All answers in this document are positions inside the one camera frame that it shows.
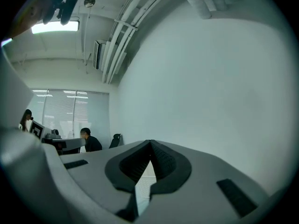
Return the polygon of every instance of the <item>dark hair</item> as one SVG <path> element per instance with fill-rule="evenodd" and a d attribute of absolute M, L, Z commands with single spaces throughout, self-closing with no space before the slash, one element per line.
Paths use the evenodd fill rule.
<path fill-rule="evenodd" d="M 31 110 L 28 110 L 28 109 L 27 109 L 27 110 L 25 111 L 25 113 L 23 114 L 23 117 L 22 117 L 22 119 L 21 119 L 21 121 L 20 121 L 20 124 L 22 125 L 22 131 L 25 131 L 25 129 L 26 129 L 25 122 L 26 122 L 26 116 L 27 116 L 28 114 L 32 115 L 32 112 L 31 112 Z"/>
<path fill-rule="evenodd" d="M 89 128 L 83 128 L 81 129 L 80 133 L 87 133 L 87 135 L 90 135 L 90 129 Z"/>

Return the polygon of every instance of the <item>chair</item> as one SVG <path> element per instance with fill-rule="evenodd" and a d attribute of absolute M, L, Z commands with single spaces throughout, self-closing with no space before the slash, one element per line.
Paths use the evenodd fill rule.
<path fill-rule="evenodd" d="M 111 141 L 111 144 L 110 144 L 109 148 L 117 147 L 118 144 L 120 143 L 120 139 L 121 139 L 121 134 L 120 133 L 113 135 L 113 139 Z"/>

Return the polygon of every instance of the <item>white wall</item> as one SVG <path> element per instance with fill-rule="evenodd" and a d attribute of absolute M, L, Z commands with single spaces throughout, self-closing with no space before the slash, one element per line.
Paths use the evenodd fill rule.
<path fill-rule="evenodd" d="M 267 0 L 240 1 L 209 20 L 178 6 L 144 36 L 120 83 L 125 144 L 172 142 L 224 159 L 269 194 L 283 187 L 298 151 L 290 37 Z"/>
<path fill-rule="evenodd" d="M 118 89 L 114 85 L 102 84 L 101 72 L 90 64 L 87 73 L 81 60 L 31 60 L 14 68 L 29 88 L 68 89 L 109 93 L 110 135 L 119 133 Z"/>

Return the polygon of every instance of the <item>window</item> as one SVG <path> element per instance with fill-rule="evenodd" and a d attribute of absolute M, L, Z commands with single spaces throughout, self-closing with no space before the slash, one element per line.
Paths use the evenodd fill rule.
<path fill-rule="evenodd" d="M 28 109 L 34 120 L 57 129 L 62 139 L 80 137 L 89 128 L 104 148 L 109 148 L 109 95 L 88 91 L 34 89 Z"/>

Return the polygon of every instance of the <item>woman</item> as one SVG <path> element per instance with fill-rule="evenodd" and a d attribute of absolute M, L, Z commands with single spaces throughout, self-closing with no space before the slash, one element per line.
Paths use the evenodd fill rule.
<path fill-rule="evenodd" d="M 27 127 L 26 122 L 28 120 L 31 120 L 31 119 L 32 119 L 32 112 L 31 112 L 31 110 L 26 110 L 25 113 L 24 113 L 24 115 L 23 115 L 23 118 L 20 121 L 19 129 L 21 129 L 22 131 L 28 132 L 29 129 L 30 129 L 30 127 Z"/>

